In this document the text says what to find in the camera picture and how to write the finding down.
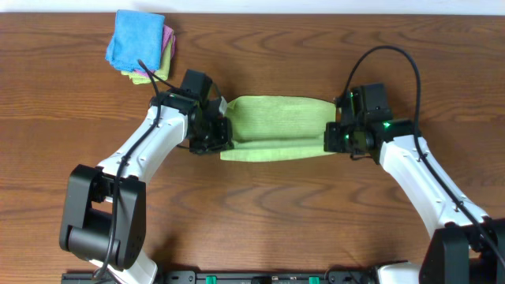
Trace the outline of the green microfiber cloth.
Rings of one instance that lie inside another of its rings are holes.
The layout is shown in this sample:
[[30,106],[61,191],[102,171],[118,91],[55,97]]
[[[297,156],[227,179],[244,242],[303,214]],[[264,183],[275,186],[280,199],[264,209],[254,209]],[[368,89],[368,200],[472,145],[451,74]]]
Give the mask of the green microfiber cloth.
[[336,108],[321,99],[292,96],[241,96],[227,104],[233,130],[231,150],[220,159],[262,163],[324,156],[326,124]]

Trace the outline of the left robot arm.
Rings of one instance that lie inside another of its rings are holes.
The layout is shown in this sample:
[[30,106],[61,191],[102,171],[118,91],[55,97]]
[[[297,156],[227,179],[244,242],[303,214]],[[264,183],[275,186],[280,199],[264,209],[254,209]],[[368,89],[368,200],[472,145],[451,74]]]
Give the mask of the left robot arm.
[[97,267],[94,279],[153,283],[159,272],[143,250],[146,188],[167,155],[183,140],[193,154],[231,147],[223,97],[208,101],[163,92],[151,101],[132,136],[97,166],[71,172],[59,235],[64,251]]

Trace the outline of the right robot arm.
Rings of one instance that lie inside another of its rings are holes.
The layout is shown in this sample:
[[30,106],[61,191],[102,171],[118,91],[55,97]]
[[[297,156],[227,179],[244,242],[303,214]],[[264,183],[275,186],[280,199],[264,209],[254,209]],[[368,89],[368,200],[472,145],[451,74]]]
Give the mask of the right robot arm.
[[390,174],[421,217],[430,237],[422,264],[385,264],[378,283],[502,283],[504,221],[471,201],[436,161],[418,120],[395,119],[386,107],[337,109],[324,149],[352,160],[372,159]]

